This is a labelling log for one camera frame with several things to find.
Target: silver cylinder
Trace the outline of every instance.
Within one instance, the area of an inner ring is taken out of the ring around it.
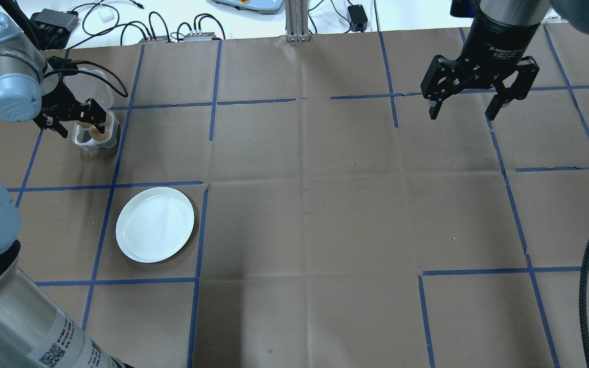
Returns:
[[[18,57],[2,55],[7,50],[19,52]],[[0,76],[10,73],[21,73],[30,76],[40,83],[42,95],[53,91],[58,84],[58,75],[43,78],[44,73],[51,72],[52,68],[47,64],[38,49],[31,44],[24,34],[17,35],[10,40],[0,43]]]
[[[549,0],[481,0],[481,11],[489,18],[511,26],[533,26],[546,16]]]
[[[12,255],[15,258],[12,263],[8,261],[10,265],[2,265],[0,262],[0,269],[7,266],[0,274],[0,368],[125,366],[124,363],[101,351],[78,326],[75,326],[74,322],[17,268],[18,255]]]

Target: metal frame post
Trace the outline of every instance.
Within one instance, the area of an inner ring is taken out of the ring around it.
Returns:
[[[285,0],[285,38],[288,42],[310,40],[308,0]]]

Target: label on robot arm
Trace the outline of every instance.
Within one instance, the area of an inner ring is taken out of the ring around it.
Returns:
[[[60,310],[40,343],[26,355],[42,368],[116,368],[115,362]]]

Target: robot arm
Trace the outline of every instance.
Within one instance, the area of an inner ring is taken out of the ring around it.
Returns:
[[[75,63],[52,58],[54,67],[77,69]],[[80,121],[105,133],[106,111],[93,99],[80,103],[51,73],[54,68],[6,14],[0,13],[0,120],[33,119],[40,129],[51,129],[63,137],[67,130],[60,121]]]
[[[532,56],[522,56],[551,5],[589,33],[589,0],[472,0],[474,21],[460,56],[436,55],[421,83],[431,119],[444,100],[468,88],[495,88],[486,110],[491,120],[512,100],[526,98],[540,68]],[[503,81],[515,72],[515,81],[506,87]]]

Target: black cable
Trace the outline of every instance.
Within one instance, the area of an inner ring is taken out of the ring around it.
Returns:
[[[140,21],[134,20],[134,21],[129,21],[129,23],[127,23],[124,28],[122,28],[122,33],[120,35],[120,46],[124,46],[124,31],[126,31],[126,28],[128,26],[133,26],[135,28],[138,28],[138,30],[140,30],[140,32],[142,33],[142,39],[143,40],[147,40],[147,35],[145,34],[145,31],[142,30],[142,28],[140,28],[139,26],[136,26],[134,23],[140,23]]]
[[[313,28],[315,29],[315,34],[318,34],[318,27],[315,25],[315,21],[313,21],[313,17],[310,16],[310,13],[308,13],[308,19],[310,19],[310,23],[313,25]]]
[[[127,24],[129,24],[129,23],[121,23],[121,24],[118,24],[118,25],[116,25],[116,26],[113,26],[113,27],[110,27],[110,28],[106,28],[105,30],[103,30],[103,31],[101,31],[101,32],[99,32],[99,33],[95,33],[94,35],[92,35],[92,36],[90,36],[90,37],[88,37],[88,38],[86,38],[86,39],[84,39],[84,40],[82,40],[82,41],[80,41],[80,42],[77,42],[76,44],[73,44],[72,46],[68,47],[68,48],[66,49],[66,51],[67,51],[67,50],[74,49],[75,47],[79,47],[80,45],[84,44],[85,42],[88,42],[89,40],[91,40],[91,39],[93,39],[93,38],[95,38],[95,37],[99,37],[99,36],[101,36],[101,35],[105,35],[106,33],[108,33],[108,32],[110,32],[110,31],[114,30],[115,28],[118,28],[118,27],[124,27],[124,26],[126,26]]]
[[[381,31],[381,22],[378,20],[378,8],[376,7],[376,0],[374,0],[374,15],[376,15],[376,30]]]
[[[351,22],[350,22],[348,19],[346,19],[346,18],[344,17],[344,15],[340,14],[340,13],[337,11],[337,8],[335,7],[335,3],[333,2],[333,0],[330,0],[330,2],[331,2],[331,4],[333,5],[333,9],[336,11],[336,13],[337,13],[337,14],[338,14],[338,15],[339,15],[339,16],[340,16],[342,19],[344,19],[344,20],[346,21],[346,23],[348,23],[348,24],[349,24],[349,29],[348,29],[348,30],[346,30],[346,31],[344,31],[344,33],[348,33],[349,31],[351,31]]]
[[[113,9],[115,11],[115,13],[117,14],[117,19],[115,19],[115,26],[119,25],[120,19],[121,19],[120,18],[120,12],[119,12],[119,10],[117,10],[117,8],[115,8],[115,7],[112,7],[112,6],[108,5],[108,4],[104,4],[102,2],[97,2],[97,3],[84,3],[84,4],[81,4],[81,5],[77,5],[77,6],[75,6],[75,7],[72,8],[72,11],[75,11],[75,10],[77,10],[79,8],[82,8],[82,7],[88,7],[88,6],[90,6],[90,9],[88,9],[88,12],[86,13],[86,15],[83,17],[83,20],[81,21],[81,28],[83,29],[84,33],[86,33],[86,35],[92,36],[92,35],[95,35],[96,34],[96,33],[90,33],[90,32],[88,32],[86,30],[86,20],[88,19],[89,15],[91,15],[92,12],[94,12],[94,10],[97,7],[106,7],[106,8]]]
[[[589,271],[589,239],[585,253],[583,254],[583,263],[580,270],[579,280],[579,322],[581,328],[581,341],[583,342],[583,353],[587,368],[589,368],[589,332],[587,331],[587,272]]]
[[[197,14],[196,16],[194,16],[194,19],[192,20],[192,27],[194,27],[194,30],[197,30],[197,18],[199,18],[200,16],[212,16],[213,18],[215,18],[212,14],[208,14],[208,13],[202,13],[202,14]]]
[[[185,40],[185,36],[183,33],[181,32],[172,32],[170,33],[170,37],[175,39],[177,42],[181,42],[182,40]]]
[[[88,63],[89,65],[95,65],[98,67],[102,67],[101,65],[95,64],[95,63],[90,63],[90,62],[82,62],[82,63]],[[85,74],[85,75],[89,75],[91,77],[95,77],[96,79],[99,79],[100,81],[104,82],[105,84],[107,84],[110,88],[112,88],[112,90],[115,91],[115,93],[119,94],[122,97],[128,97],[129,93],[126,90],[126,86],[124,86],[124,83],[122,83],[121,79],[119,77],[117,77],[117,75],[110,73],[113,77],[115,77],[115,79],[117,79],[117,81],[119,82],[119,84],[122,86],[122,89],[124,90],[119,91],[119,89],[117,89],[115,86],[113,86],[110,82],[106,81],[105,78],[101,77],[100,75],[97,75],[95,73],[91,73],[91,72],[86,72],[85,70],[75,70],[75,69],[56,69],[56,70],[52,70],[49,73],[46,73],[44,75],[44,77],[51,77],[54,74],[62,74],[62,73],[70,73],[70,74]]]
[[[215,21],[215,23],[217,23],[217,25],[219,26],[220,30],[222,30],[222,38],[223,38],[223,39],[226,39],[226,33],[224,32],[224,27],[222,27],[222,23],[220,23],[220,22],[217,20],[217,18],[215,18],[215,17],[214,17],[214,16],[212,16],[212,15],[205,15],[205,16],[203,16],[203,17],[199,18],[199,23],[198,23],[199,30],[201,31],[201,21],[203,21],[203,20],[204,20],[204,19],[206,19],[206,18],[210,18],[210,19],[214,20],[214,21]]]
[[[190,34],[192,34],[192,27],[190,27],[190,24],[187,23],[187,21],[183,21],[183,23],[179,24],[176,29],[177,37],[178,37],[178,34],[180,33],[180,28],[183,26],[188,26],[188,29],[190,30]]]
[[[165,26],[165,37],[168,38],[168,42],[170,42],[170,30],[168,29],[168,24],[165,23],[165,19],[162,15],[158,14],[157,12],[149,12],[149,29],[151,30],[151,35],[156,39],[156,32],[154,32],[154,27],[151,25],[151,16],[156,14],[161,21],[163,21],[163,26]]]
[[[46,44],[40,43],[42,35],[38,31],[37,24],[30,20],[26,14],[19,8],[16,0],[0,0],[0,5],[4,12],[23,30],[26,37],[29,38],[36,49],[44,50]]]
[[[317,7],[322,5],[323,2],[324,2],[324,0],[321,0],[320,2],[318,2],[318,4],[316,6],[312,7],[311,9],[308,9],[308,11],[310,12],[310,11],[317,9]]]
[[[141,3],[135,2],[134,0],[129,0],[129,2],[132,2],[136,7],[139,7],[140,9],[145,9],[145,5],[142,5]]]

